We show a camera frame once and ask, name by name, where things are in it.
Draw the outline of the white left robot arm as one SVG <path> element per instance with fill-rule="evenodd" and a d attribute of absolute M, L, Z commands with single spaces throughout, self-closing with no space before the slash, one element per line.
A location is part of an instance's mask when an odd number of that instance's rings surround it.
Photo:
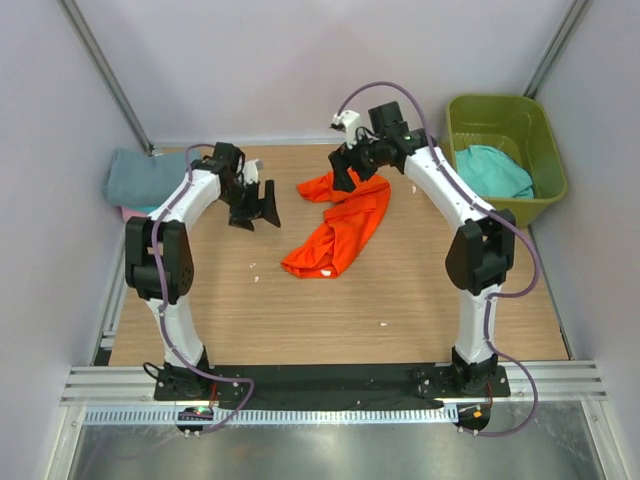
<path fill-rule="evenodd" d="M 208 146 L 209 155 L 193 158 L 202 147 L 185 150 L 186 170 L 167 199 L 125 228 L 125 280 L 153 313 L 163 342 L 164 364 L 156 376 L 162 398 L 199 400 L 215 382 L 190 308 L 195 266 L 189 232 L 211 204 L 241 203 L 259 179 L 256 163 L 239 147 L 218 142 Z"/>

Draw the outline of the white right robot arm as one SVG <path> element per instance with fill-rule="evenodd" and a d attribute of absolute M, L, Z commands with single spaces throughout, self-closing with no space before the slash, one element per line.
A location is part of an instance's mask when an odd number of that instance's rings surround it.
<path fill-rule="evenodd" d="M 381 224 L 391 200 L 391 185 L 377 171 L 396 168 L 427 194 L 454 230 L 445 270 L 460 292 L 460 313 L 449 379 L 459 394 L 472 396 L 498 372 L 499 355 L 491 340 L 494 305 L 514 263 L 514 215 L 478 197 L 425 129 L 409 128 L 397 103 L 374 107 L 368 115 L 369 126 L 346 108 L 333 116 L 331 127 L 345 140 L 329 155 L 330 172 L 297 186 L 303 199 L 331 206 L 281 266 L 300 279 L 344 273 Z"/>

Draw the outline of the orange t-shirt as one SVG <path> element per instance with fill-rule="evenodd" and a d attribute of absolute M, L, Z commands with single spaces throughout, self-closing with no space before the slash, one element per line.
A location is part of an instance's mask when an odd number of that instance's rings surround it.
<path fill-rule="evenodd" d="M 390 203 L 390 182 L 380 175 L 367 181 L 354 173 L 350 177 L 355 184 L 352 192 L 336 190 L 331 172 L 296 186 L 304 200 L 331 207 L 307 240 L 281 261 L 284 271 L 300 279 L 337 278 L 372 238 Z"/>

